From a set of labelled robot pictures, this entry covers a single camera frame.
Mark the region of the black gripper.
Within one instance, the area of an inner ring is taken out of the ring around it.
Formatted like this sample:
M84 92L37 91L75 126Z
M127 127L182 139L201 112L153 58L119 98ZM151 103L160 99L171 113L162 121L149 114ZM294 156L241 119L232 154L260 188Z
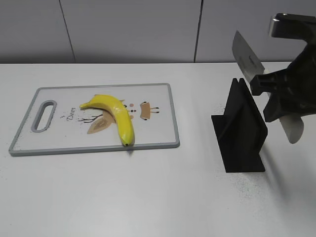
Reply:
M316 113L316 18L278 13L271 26L273 38L303 40L303 51L286 69L256 74L250 82L251 93L269 92L263 110L265 122L283 116L299 117Z

